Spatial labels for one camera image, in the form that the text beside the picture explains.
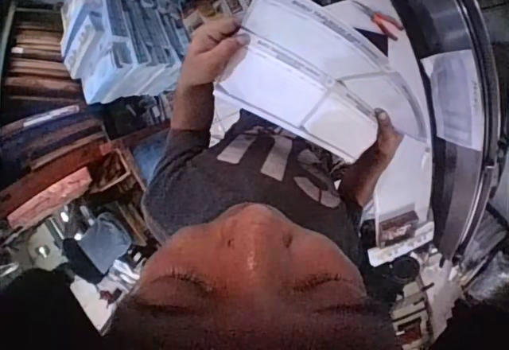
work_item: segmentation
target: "scissors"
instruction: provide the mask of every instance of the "scissors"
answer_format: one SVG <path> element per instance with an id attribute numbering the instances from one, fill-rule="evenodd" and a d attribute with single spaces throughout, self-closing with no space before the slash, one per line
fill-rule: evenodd
<path id="1" fill-rule="evenodd" d="M 376 10 L 371 9 L 369 6 L 365 6 L 362 2 L 357 2 L 356 0 L 353 1 L 365 14 L 367 14 L 371 21 L 373 21 L 385 34 L 387 37 L 389 37 L 391 40 L 397 41 L 398 38 L 383 24 L 384 21 L 392 24 L 398 30 L 405 30 L 403 25 L 396 20 L 395 18 L 388 16 L 386 14 L 383 14 L 382 12 L 378 12 Z"/>

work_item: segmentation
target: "gray t-shirt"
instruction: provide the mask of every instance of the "gray t-shirt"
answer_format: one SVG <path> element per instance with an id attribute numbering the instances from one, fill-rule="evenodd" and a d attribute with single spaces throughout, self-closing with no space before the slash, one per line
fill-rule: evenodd
<path id="1" fill-rule="evenodd" d="M 271 205 L 294 223 L 329 237 L 356 264 L 362 209 L 339 197 L 306 140 L 242 111 L 224 140 L 208 132 L 173 132 L 154 170 L 143 209 L 159 242 L 207 223 L 233 205 Z"/>

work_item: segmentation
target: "nose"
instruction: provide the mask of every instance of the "nose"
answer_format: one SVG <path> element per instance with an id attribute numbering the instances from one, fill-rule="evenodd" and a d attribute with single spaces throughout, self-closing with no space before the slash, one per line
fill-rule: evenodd
<path id="1" fill-rule="evenodd" d="M 221 229 L 223 254 L 248 282 L 267 284 L 287 270 L 298 227 L 279 211 L 249 204 L 226 219 Z"/>

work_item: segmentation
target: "fingernail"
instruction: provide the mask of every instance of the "fingernail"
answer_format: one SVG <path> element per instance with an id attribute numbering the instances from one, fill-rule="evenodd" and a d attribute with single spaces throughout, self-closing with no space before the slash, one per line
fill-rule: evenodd
<path id="1" fill-rule="evenodd" d="M 251 36 L 247 33 L 241 33 L 241 34 L 237 34 L 235 36 L 235 39 L 237 40 L 237 42 L 241 45 L 247 45 L 249 44 L 249 41 L 251 41 Z"/>
<path id="2" fill-rule="evenodd" d="M 387 117 L 388 117 L 387 113 L 383 109 L 376 108 L 375 113 L 376 113 L 376 116 L 382 120 L 387 119 Z"/>

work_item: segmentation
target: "metal frame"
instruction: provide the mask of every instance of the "metal frame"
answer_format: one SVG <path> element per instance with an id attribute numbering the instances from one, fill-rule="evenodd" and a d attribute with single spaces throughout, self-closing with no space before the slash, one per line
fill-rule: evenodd
<path id="1" fill-rule="evenodd" d="M 472 237 L 493 185 L 499 139 L 499 87 L 495 60 L 476 0 L 391 0 L 418 59 L 471 49 L 484 102 L 484 151 L 433 140 L 434 242 L 446 259 L 461 253 Z M 430 97 L 429 81 L 423 76 Z M 433 120 L 433 110 L 429 110 Z"/>

